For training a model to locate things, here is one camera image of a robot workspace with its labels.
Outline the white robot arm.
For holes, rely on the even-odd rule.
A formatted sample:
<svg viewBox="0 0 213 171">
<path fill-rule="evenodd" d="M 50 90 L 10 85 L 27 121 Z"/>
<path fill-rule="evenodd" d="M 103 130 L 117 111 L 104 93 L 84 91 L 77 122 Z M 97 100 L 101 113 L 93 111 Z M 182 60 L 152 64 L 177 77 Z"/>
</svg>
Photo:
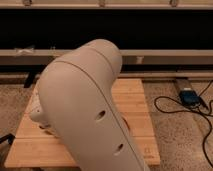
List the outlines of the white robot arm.
<svg viewBox="0 0 213 171">
<path fill-rule="evenodd" d="M 37 82 L 33 121 L 54 130 L 81 171 L 150 171 L 112 97 L 122 55 L 105 39 L 54 59 Z"/>
</svg>

